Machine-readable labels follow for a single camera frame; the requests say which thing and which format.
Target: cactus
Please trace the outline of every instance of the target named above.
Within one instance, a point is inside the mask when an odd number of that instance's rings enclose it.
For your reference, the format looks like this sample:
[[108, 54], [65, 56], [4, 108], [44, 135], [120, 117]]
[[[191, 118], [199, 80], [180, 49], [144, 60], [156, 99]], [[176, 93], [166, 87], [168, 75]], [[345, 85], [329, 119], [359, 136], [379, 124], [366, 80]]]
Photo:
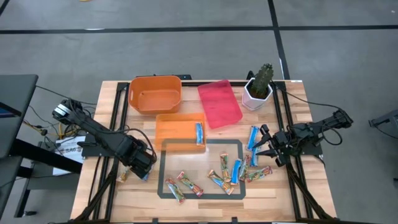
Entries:
[[265, 99], [267, 97], [268, 84], [273, 76], [272, 65], [269, 63], [264, 64], [250, 87], [250, 95], [257, 99]]

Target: red tray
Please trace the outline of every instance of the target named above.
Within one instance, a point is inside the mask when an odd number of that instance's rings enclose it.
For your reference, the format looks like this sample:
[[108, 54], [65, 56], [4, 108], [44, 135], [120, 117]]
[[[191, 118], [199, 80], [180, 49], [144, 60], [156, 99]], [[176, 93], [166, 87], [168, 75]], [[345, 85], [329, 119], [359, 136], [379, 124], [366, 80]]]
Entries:
[[199, 96], [211, 129], [234, 124], [242, 111], [228, 80], [198, 86]]

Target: wire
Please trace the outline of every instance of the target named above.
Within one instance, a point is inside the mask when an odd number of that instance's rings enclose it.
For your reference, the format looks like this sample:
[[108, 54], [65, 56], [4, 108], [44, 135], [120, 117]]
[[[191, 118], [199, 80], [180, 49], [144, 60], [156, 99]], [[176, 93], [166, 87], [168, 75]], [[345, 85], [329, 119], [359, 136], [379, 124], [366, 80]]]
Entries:
[[67, 141], [70, 141], [70, 140], [72, 140], [72, 139], [75, 139], [75, 138], [78, 137], [78, 136], [79, 136], [78, 133], [75, 133], [75, 135], [74, 135], [73, 137], [71, 137], [70, 139], [67, 139], [67, 140], [62, 141], [62, 142], [60, 142], [59, 144], [62, 144], [62, 143], [64, 143], [64, 142], [67, 142]]
[[50, 121], [44, 120], [42, 117], [39, 116], [39, 114], [37, 114], [37, 112], [36, 112], [36, 110], [33, 108], [33, 106], [29, 105], [29, 108], [32, 109], [33, 113], [35, 113], [36, 116], [37, 116], [39, 119], [41, 119], [42, 121], [48, 123], [48, 124], [55, 130], [56, 134], [59, 136], [59, 133], [58, 133], [57, 129], [54, 127], [54, 125], [55, 125], [56, 123], [55, 123], [55, 124], [52, 124]]
[[394, 139], [398, 139], [398, 137], [392, 136], [392, 135], [390, 135], [389, 133], [386, 133], [386, 132], [380, 130], [379, 127], [377, 127], [377, 126], [375, 126], [375, 128], [376, 128], [377, 130], [379, 130], [381, 133], [385, 134], [386, 136], [389, 136], [389, 137], [394, 138]]
[[140, 129], [129, 128], [129, 129], [126, 129], [125, 131], [127, 131], [127, 130], [129, 130], [129, 131], [137, 131], [137, 132], [139, 132], [139, 133], [141, 133], [143, 135], [143, 137], [146, 139], [146, 141], [148, 142], [148, 144], [150, 146], [149, 150], [152, 151], [152, 156], [154, 157], [153, 163], [155, 163], [156, 160], [157, 160], [156, 152], [154, 151], [154, 147], [152, 146], [152, 143], [150, 143], [150, 140], [149, 140], [148, 136], [143, 131], [141, 131]]
[[84, 109], [84, 108], [83, 108], [83, 111], [86, 111], [86, 112], [88, 113], [88, 116], [90, 116], [91, 118], [93, 118], [92, 115], [91, 115], [91, 113], [88, 111], [88, 109]]
[[[30, 179], [33, 179], [33, 178], [39, 179], [39, 178], [44, 178], [44, 177], [61, 177], [61, 176], [70, 175], [70, 174], [72, 174], [72, 173], [69, 173], [69, 174], [61, 174], [61, 175], [47, 175], [47, 176], [42, 176], [42, 177], [29, 177], [29, 178], [30, 178]], [[11, 183], [11, 182], [15, 182], [15, 181], [21, 180], [21, 179], [25, 179], [25, 177], [20, 177], [20, 178], [17, 178], [17, 179], [15, 179], [15, 180], [10, 180], [9, 182], [7, 182], [7, 183], [3, 184], [2, 186], [0, 186], [0, 189], [3, 188], [5, 185]]]
[[[340, 134], [335, 128], [332, 128], [332, 127], [328, 126], [329, 123], [331, 123], [331, 122], [333, 122], [333, 121], [336, 121], [336, 120], [339, 120], [340, 118], [342, 118], [342, 117], [344, 117], [344, 116], [346, 115], [346, 112], [345, 112], [343, 109], [341, 109], [340, 107], [335, 106], [335, 105], [329, 105], [329, 104], [326, 104], [326, 103], [314, 103], [314, 102], [309, 102], [309, 101], [307, 101], [307, 100], [303, 100], [303, 99], [301, 99], [301, 98], [299, 98], [299, 97], [297, 97], [297, 96], [295, 96], [295, 95], [293, 95], [293, 94], [287, 92], [286, 90], [283, 90], [283, 89], [279, 88], [279, 87], [274, 83], [273, 80], [271, 80], [271, 82], [275, 85], [275, 87], [276, 87], [277, 89], [283, 91], [284, 93], [286, 93], [286, 94], [288, 94], [288, 95], [290, 95], [290, 96], [293, 96], [294, 98], [296, 98], [296, 99], [298, 99], [298, 100], [300, 100], [300, 101], [302, 101], [302, 102], [306, 102], [306, 103], [308, 103], [308, 104], [313, 104], [313, 105], [318, 105], [318, 106], [329, 106], [329, 107], [336, 108], [336, 109], [342, 111], [342, 112], [344, 113], [344, 115], [342, 115], [342, 116], [340, 116], [340, 117], [338, 117], [338, 118], [335, 118], [335, 119], [333, 119], [333, 120], [331, 120], [331, 121], [329, 121], [329, 122], [327, 122], [327, 123], [321, 125], [321, 133], [322, 133], [322, 137], [325, 139], [325, 141], [326, 141], [327, 143], [331, 144], [332, 146], [338, 146], [338, 145], [340, 145], [340, 144], [343, 142], [343, 138], [341, 137], [341, 134]], [[324, 127], [329, 128], [330, 130], [332, 130], [333, 132], [335, 132], [335, 133], [338, 135], [340, 141], [339, 141], [338, 143], [333, 143], [333, 142], [329, 141], [329, 140], [326, 138], [325, 133], [323, 132], [323, 128], [324, 128]]]
[[325, 161], [323, 161], [323, 155], [313, 155], [315, 158], [317, 158], [321, 163], [323, 164], [324, 167], [326, 167]]
[[33, 127], [35, 127], [35, 128], [38, 128], [38, 129], [45, 129], [45, 128], [49, 128], [49, 127], [51, 127], [51, 126], [41, 126], [41, 125], [33, 125], [33, 124], [31, 124], [30, 122], [28, 122], [27, 120], [23, 120], [23, 122], [25, 122], [25, 123], [27, 123], [28, 125], [30, 125], [30, 126], [33, 126]]
[[51, 143], [54, 145], [55, 148], [54, 148], [52, 151], [57, 150], [57, 151], [60, 153], [60, 155], [63, 156], [62, 152], [59, 150], [59, 148], [58, 148], [58, 146], [57, 146], [56, 143], [54, 143], [53, 141], [51, 141], [51, 140], [49, 139], [49, 137], [44, 136], [44, 144], [45, 144], [47, 147], [49, 147], [49, 145], [45, 142], [45, 140], [48, 140], [49, 142], [51, 142]]
[[62, 134], [62, 129], [61, 129], [61, 123], [58, 124], [58, 130], [60, 131], [60, 139], [63, 138], [63, 134]]
[[85, 108], [91, 108], [93, 110], [96, 110], [96, 108], [94, 106], [84, 106], [83, 109], [85, 109]]
[[101, 157], [98, 157], [97, 163], [96, 163], [96, 165], [95, 165], [95, 171], [94, 171], [94, 176], [93, 176], [93, 182], [91, 183], [90, 194], [89, 194], [89, 196], [88, 196], [88, 204], [87, 204], [87, 206], [90, 205], [90, 200], [91, 200], [91, 196], [92, 196], [92, 194], [93, 194], [93, 189], [94, 189], [95, 177], [97, 176], [98, 164], [100, 164], [100, 160], [101, 160]]
[[[44, 87], [41, 87], [41, 86], [38, 86], [38, 85], [36, 85], [36, 87], [37, 87], [37, 88], [41, 88], [42, 90], [47, 90], [47, 91], [49, 91], [49, 92], [51, 92], [51, 93], [54, 93], [54, 94], [56, 94], [56, 95], [58, 95], [58, 96], [62, 96], [62, 97], [64, 97], [64, 98], [68, 98], [69, 100], [73, 100], [73, 99], [70, 98], [70, 97], [67, 97], [67, 96], [62, 95], [62, 94], [60, 94], [60, 93], [57, 93], [56, 91], [49, 90], [48, 88], [44, 88]], [[96, 103], [87, 103], [87, 102], [83, 102], [83, 101], [79, 101], [79, 102], [80, 102], [80, 103], [87, 104], [87, 105], [97, 105]]]
[[329, 104], [326, 104], [326, 103], [314, 103], [314, 102], [309, 102], [309, 101], [307, 101], [307, 100], [303, 100], [303, 99], [301, 99], [301, 98], [299, 98], [299, 97], [297, 97], [297, 96], [295, 96], [295, 95], [293, 95], [293, 94], [291, 94], [291, 93], [288, 93], [286, 90], [283, 90], [283, 89], [279, 88], [279, 87], [274, 83], [273, 80], [271, 80], [271, 82], [275, 85], [275, 87], [276, 87], [277, 89], [279, 89], [279, 90], [283, 91], [284, 93], [286, 93], [286, 94], [288, 94], [288, 95], [290, 95], [290, 96], [293, 96], [294, 98], [296, 98], [296, 99], [298, 99], [298, 100], [301, 100], [301, 101], [303, 101], [303, 102], [306, 102], [306, 103], [309, 103], [309, 104], [313, 104], [313, 105], [319, 105], [319, 106], [329, 106], [329, 107], [336, 108], [336, 109], [339, 109], [339, 110], [341, 110], [341, 111], [344, 111], [343, 109], [341, 109], [340, 107], [335, 106], [335, 105], [329, 105]]
[[[323, 128], [324, 128], [324, 127], [329, 128], [329, 130], [334, 131], [334, 132], [338, 135], [338, 137], [340, 138], [340, 141], [339, 141], [338, 143], [333, 143], [333, 142], [329, 141], [329, 140], [326, 138], [325, 133], [323, 133]], [[341, 143], [343, 143], [343, 138], [341, 137], [341, 134], [340, 134], [336, 129], [334, 129], [334, 128], [332, 128], [332, 127], [329, 127], [329, 126], [327, 126], [327, 125], [321, 125], [321, 133], [322, 133], [322, 137], [324, 138], [324, 140], [325, 140], [327, 143], [331, 144], [332, 146], [339, 146], [339, 145], [341, 145]]]

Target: black floor stripe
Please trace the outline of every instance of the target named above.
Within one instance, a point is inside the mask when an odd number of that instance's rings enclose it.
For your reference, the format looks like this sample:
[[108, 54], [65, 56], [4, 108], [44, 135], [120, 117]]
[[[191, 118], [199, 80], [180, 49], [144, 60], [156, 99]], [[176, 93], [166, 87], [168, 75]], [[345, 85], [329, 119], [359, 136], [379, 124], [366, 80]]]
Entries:
[[1, 5], [1, 7], [0, 7], [0, 16], [1, 16], [1, 14], [4, 12], [4, 10], [6, 9], [6, 7], [7, 7], [9, 1], [10, 1], [10, 0], [4, 0], [4, 2], [2, 3], [2, 5]]
[[274, 27], [276, 47], [278, 49], [279, 60], [282, 67], [282, 79], [290, 80], [290, 74], [289, 74], [289, 69], [287, 68], [284, 45], [282, 43], [282, 37], [280, 36], [279, 25], [278, 25], [278, 20], [276, 18], [276, 11], [273, 0], [268, 0], [268, 6], [271, 13], [272, 26]]
[[280, 26], [279, 30], [382, 30], [398, 29], [398, 25], [374, 25], [374, 26]]
[[203, 26], [203, 27], [153, 27], [115, 29], [49, 29], [49, 30], [0, 30], [0, 34], [113, 34], [137, 32], [206, 32], [206, 31], [262, 31], [271, 26]]

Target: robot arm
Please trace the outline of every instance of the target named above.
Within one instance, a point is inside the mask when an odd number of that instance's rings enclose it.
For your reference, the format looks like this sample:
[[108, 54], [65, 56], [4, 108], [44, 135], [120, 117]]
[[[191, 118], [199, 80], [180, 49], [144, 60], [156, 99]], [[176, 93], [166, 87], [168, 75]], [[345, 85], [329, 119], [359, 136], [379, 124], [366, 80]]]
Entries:
[[253, 147], [259, 147], [269, 142], [269, 150], [258, 152], [257, 155], [276, 157], [277, 165], [283, 166], [288, 159], [287, 156], [296, 156], [302, 152], [307, 144], [318, 145], [325, 137], [323, 133], [330, 129], [340, 129], [351, 127], [353, 120], [339, 109], [329, 118], [313, 123], [299, 123], [289, 127], [287, 132], [276, 132], [273, 137], [269, 134], [266, 124], [260, 128], [262, 134], [261, 141]]
[[92, 134], [102, 148], [111, 152], [124, 166], [129, 166], [141, 179], [156, 162], [156, 158], [147, 153], [146, 143], [122, 132], [110, 131], [87, 116], [78, 101], [63, 100], [52, 115], [63, 124], [75, 124]]

